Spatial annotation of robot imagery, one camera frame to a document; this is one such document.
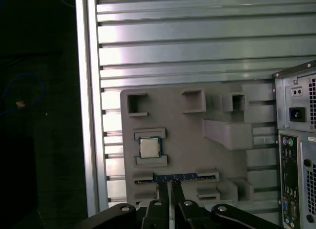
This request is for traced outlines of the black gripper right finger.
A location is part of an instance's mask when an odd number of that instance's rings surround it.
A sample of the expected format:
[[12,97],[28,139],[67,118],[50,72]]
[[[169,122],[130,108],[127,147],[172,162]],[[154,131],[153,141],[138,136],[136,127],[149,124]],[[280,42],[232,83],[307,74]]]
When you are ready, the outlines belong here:
[[210,211],[185,199],[181,182],[172,181],[177,229],[280,229],[274,223],[228,204],[216,204]]

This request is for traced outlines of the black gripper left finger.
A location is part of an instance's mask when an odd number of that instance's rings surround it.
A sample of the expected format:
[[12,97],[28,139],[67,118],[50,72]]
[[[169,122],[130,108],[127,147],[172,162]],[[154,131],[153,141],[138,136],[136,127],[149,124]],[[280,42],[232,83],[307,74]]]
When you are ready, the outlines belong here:
[[136,209],[120,203],[82,222],[84,229],[168,229],[169,196],[166,182],[157,184],[158,199]]

